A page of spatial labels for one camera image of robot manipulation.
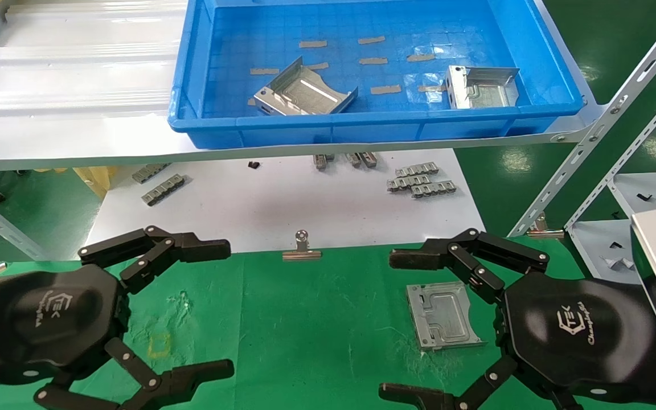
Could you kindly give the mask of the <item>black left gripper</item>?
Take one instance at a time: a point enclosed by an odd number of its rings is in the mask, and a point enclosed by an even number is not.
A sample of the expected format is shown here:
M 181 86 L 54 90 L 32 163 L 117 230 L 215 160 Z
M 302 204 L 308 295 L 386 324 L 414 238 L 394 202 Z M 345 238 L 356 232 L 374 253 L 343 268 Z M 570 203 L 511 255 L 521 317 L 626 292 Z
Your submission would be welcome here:
M 34 395 L 46 409 L 161 409 L 192 400 L 203 383 L 234 376 L 231 360 L 154 373 L 120 339 L 129 316 L 120 281 L 96 265 L 0 277 L 0 384 L 55 376 Z M 71 392 L 74 379 L 88 378 L 110 356 L 140 385 L 130 399 L 117 403 Z

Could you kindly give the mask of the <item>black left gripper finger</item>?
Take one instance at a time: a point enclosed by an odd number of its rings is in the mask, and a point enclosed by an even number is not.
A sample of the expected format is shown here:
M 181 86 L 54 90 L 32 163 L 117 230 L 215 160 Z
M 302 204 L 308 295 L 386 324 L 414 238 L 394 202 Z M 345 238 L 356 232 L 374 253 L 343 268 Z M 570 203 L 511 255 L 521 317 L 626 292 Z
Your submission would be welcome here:
M 170 233 L 154 225 L 80 249 L 83 265 L 107 268 L 136 259 L 120 272 L 120 284 L 133 295 L 150 285 L 174 263 L 225 260 L 230 255 L 231 247 L 226 239 L 201 240 L 193 232 Z

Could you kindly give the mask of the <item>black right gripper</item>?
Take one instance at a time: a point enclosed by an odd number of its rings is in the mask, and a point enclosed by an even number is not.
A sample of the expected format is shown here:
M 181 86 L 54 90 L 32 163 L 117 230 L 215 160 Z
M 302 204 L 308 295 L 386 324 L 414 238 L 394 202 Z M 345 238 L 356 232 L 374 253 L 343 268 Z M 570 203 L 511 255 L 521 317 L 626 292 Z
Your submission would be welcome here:
M 656 316 L 640 284 L 531 273 L 502 297 L 502 352 L 542 397 L 568 389 L 643 397 L 656 377 Z

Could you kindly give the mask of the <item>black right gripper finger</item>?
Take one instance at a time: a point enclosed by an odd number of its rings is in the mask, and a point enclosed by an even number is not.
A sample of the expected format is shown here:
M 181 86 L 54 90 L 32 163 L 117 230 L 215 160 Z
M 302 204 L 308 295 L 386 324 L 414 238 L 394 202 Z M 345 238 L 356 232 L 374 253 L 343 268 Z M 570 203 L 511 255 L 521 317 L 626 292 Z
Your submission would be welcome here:
M 584 373 L 584 366 L 584 360 L 570 355 L 543 360 L 536 367 L 517 356 L 503 355 L 460 395 L 395 383 L 380 384 L 378 395 L 383 400 L 414 405 L 417 409 L 479 409 L 514 376 L 533 393 L 553 402 L 555 408 L 580 409 L 568 386 Z
M 484 260 L 513 272 L 528 274 L 546 272 L 550 258 L 539 250 L 475 228 L 450 239 L 427 239 L 419 249 L 394 249 L 389 254 L 391 268 L 447 269 L 486 303 L 499 304 L 505 282 L 482 264 Z

